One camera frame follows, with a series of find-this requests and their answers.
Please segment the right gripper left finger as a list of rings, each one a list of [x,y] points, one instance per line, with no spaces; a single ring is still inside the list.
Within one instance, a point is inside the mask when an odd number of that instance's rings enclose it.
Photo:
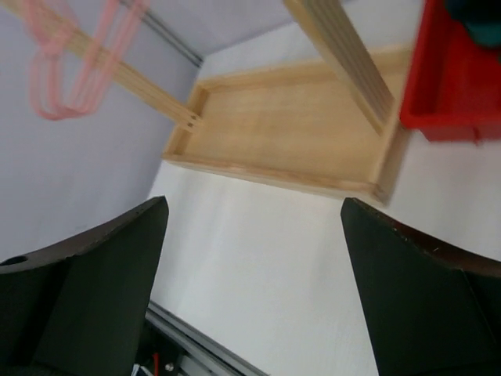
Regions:
[[[130,375],[168,216],[155,197],[2,262],[2,374]]]

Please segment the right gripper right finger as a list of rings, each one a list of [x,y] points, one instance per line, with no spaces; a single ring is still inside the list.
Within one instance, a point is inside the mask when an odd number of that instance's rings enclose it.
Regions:
[[[499,374],[498,261],[356,198],[341,221],[379,374]]]

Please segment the pink hanger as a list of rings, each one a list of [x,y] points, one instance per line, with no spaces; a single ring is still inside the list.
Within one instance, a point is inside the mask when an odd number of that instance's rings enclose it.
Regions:
[[[60,75],[62,84],[63,53],[77,30],[77,20],[70,8],[64,5],[63,1],[58,1],[57,5],[67,16],[63,18],[56,31],[50,34],[45,29],[46,22],[49,20],[45,3],[43,1],[23,2],[24,20],[27,23],[29,32],[38,44],[38,51],[31,63],[30,101],[34,111],[42,118],[50,121],[59,121],[54,118],[54,111],[48,105],[47,84],[50,60],[56,57],[61,59]]]
[[[132,1],[120,22],[115,24],[119,2],[105,2],[68,99],[64,99],[61,93],[61,59],[51,58],[47,84],[48,105],[54,111],[56,120],[81,118],[99,109],[112,76],[149,7],[148,1]]]

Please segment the teal green shorts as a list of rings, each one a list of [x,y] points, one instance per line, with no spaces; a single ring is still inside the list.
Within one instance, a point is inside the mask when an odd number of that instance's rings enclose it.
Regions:
[[[500,1],[448,0],[445,8],[475,44],[488,49],[500,47]]]

